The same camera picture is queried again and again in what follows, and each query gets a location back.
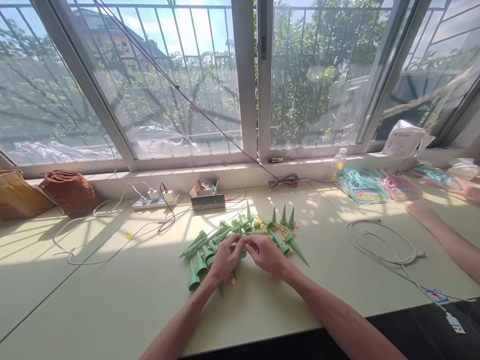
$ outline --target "brown paper bag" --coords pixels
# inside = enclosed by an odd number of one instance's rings
[[[0,220],[34,218],[53,206],[24,180],[20,170],[0,171]]]

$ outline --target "hand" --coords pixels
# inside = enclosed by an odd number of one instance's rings
[[[235,269],[235,266],[237,266],[240,252],[243,250],[244,245],[245,238],[242,237],[239,240],[239,235],[237,233],[219,243],[215,254],[215,260],[213,261],[207,276],[213,279],[216,284],[220,285],[220,283]]]
[[[463,196],[468,202],[480,204],[480,188],[478,188],[473,182],[465,181],[460,178],[456,178],[460,184],[461,190],[447,189],[449,193]]]
[[[442,218],[435,212],[435,210],[423,206],[422,204],[413,202],[405,205],[405,209],[427,229],[431,227],[438,227],[444,224]]]
[[[268,235],[252,234],[246,238],[245,249],[260,269],[278,277],[292,265]]]

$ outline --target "black floor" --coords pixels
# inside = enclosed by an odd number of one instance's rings
[[[410,360],[480,359],[480,300],[444,306],[466,334],[457,334],[435,305],[374,316],[368,320]],[[186,357],[214,359],[348,359],[325,329]]]

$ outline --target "tan bag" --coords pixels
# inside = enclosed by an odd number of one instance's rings
[[[53,206],[24,180],[20,170],[0,171],[0,220],[34,218]]]
[[[40,188],[71,218],[90,215],[102,203],[92,185],[79,172],[54,170],[44,173]]]

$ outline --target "white charging cable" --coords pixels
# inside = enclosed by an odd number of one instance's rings
[[[395,234],[396,236],[398,236],[400,239],[402,239],[410,248],[411,248],[411,255],[410,256],[407,256],[406,258],[404,259],[401,259],[398,255],[398,253],[395,251],[395,249],[388,243],[386,242],[384,239],[382,239],[380,236],[370,232],[370,231],[365,231],[365,230],[362,230],[360,232],[360,235],[361,237],[359,237],[359,239],[363,239],[365,238],[365,235],[371,235],[377,239],[379,239],[380,241],[382,241],[383,243],[385,243],[389,248],[390,250],[393,252],[393,254],[395,255],[395,258],[394,259],[391,259],[391,258],[387,258],[387,257],[384,257],[384,256],[381,256],[377,253],[375,253],[374,251],[366,248],[363,244],[361,244],[359,242],[359,240],[357,239],[357,237],[355,236],[355,231],[354,231],[354,226],[357,225],[357,224],[361,224],[361,223],[367,223],[367,224],[373,224],[373,225],[376,225],[376,226],[379,226],[379,227],[382,227],[382,228],[385,228],[385,229],[388,229],[389,231],[391,231],[393,234]],[[350,240],[350,242],[352,243],[352,245],[357,248],[360,252],[362,252],[363,254],[367,255],[368,257],[371,257],[373,259],[376,259],[376,260],[379,260],[383,265],[385,265],[389,270],[391,270],[392,272],[394,272],[395,274],[401,276],[402,278],[410,281],[411,283],[415,284],[419,289],[420,291],[425,294],[425,296],[427,296],[435,305],[437,305],[439,308],[441,308],[443,311],[447,312],[445,310],[445,308],[440,305],[439,303],[433,301],[426,293],[426,291],[431,291],[433,293],[438,293],[438,294],[442,294],[444,296],[446,296],[447,298],[452,298],[452,299],[457,299],[457,300],[463,300],[463,301],[466,301],[466,302],[474,302],[475,300],[474,299],[464,299],[464,298],[461,298],[461,297],[456,297],[456,296],[452,296],[452,295],[448,295],[444,292],[441,292],[437,289],[431,289],[429,287],[426,287],[424,285],[421,285],[419,284],[413,277],[412,275],[410,275],[410,273],[408,272],[406,266],[407,265],[410,265],[412,263],[414,263],[417,259],[420,259],[420,258],[426,258],[427,257],[427,254],[424,252],[424,251],[417,251],[417,249],[415,249],[415,246],[410,242],[408,241],[406,238],[404,238],[403,236],[401,236],[398,232],[396,232],[395,230],[391,229],[390,227],[384,225],[381,223],[380,219],[363,219],[363,220],[355,220],[355,221],[351,221],[349,222],[347,225],[346,225],[346,230],[347,230],[347,235],[348,235],[348,239]],[[401,266],[401,268],[403,269],[403,271],[405,272],[405,274],[402,274],[401,272],[397,271],[392,265],[399,265]]]
[[[110,216],[114,216],[114,215],[117,215],[121,210],[123,210],[127,205],[131,204],[133,201],[129,201],[127,202],[125,205],[123,205],[122,207],[118,208],[117,207],[120,205],[120,203],[123,201],[124,199],[124,196],[125,196],[125,191],[127,190],[127,188],[129,186],[131,186],[133,188],[133,190],[135,190],[135,192],[140,195],[140,199],[141,200],[144,200],[145,197],[137,190],[137,188],[133,185],[133,184],[145,184],[148,186],[148,189],[149,191],[153,190],[152,187],[147,184],[146,182],[143,182],[143,181],[134,181],[134,182],[126,182],[122,179],[120,179],[117,175],[117,158],[115,157],[115,153],[114,153],[114,150],[112,149],[112,147],[110,146],[110,144],[108,143],[108,141],[105,139],[105,143],[107,144],[107,146],[110,148],[110,151],[111,151],[111,154],[113,156],[113,161],[115,163],[115,170],[113,172],[113,174],[115,175],[115,177],[120,180],[122,183],[125,183],[125,187],[123,188],[123,192],[121,193],[121,197],[120,197],[120,200],[118,200],[118,202],[116,203],[116,205],[109,211],[106,211],[104,213],[97,213],[97,211],[103,206],[105,205],[106,203],[110,203],[110,202],[114,202],[116,200],[106,200],[104,202],[102,202],[100,205],[98,205],[94,210],[93,212],[91,213],[91,215],[88,215],[88,216],[84,216],[84,217],[79,217],[79,218],[76,218],[76,219],[73,219],[69,222],[67,222],[64,226],[62,226],[62,228],[57,231],[57,233],[53,236],[52,238],[52,241],[53,243],[59,248],[62,250],[62,254],[68,254],[68,257],[67,257],[67,261],[70,265],[96,265],[96,264],[102,264],[102,263],[106,263],[108,261],[110,261],[111,259],[113,259],[113,257],[115,257],[119,252],[120,250],[122,250],[127,244],[128,244],[128,241],[130,241],[130,239],[125,243],[125,245],[123,245],[120,249],[118,249],[112,256],[110,256],[108,259],[105,259],[105,260],[101,260],[101,261],[93,261],[93,262],[75,262],[73,261],[73,258],[74,258],[74,251],[76,249],[78,249],[78,247],[74,247],[72,248],[70,251],[68,251],[67,249],[65,249],[63,246],[61,246],[58,242],[57,242],[57,237],[59,236],[59,234],[65,230],[66,227],[68,227],[70,224],[73,224],[75,222],[78,222],[80,220],[85,220],[85,219],[89,219],[89,218],[106,218],[106,217],[110,217]]]

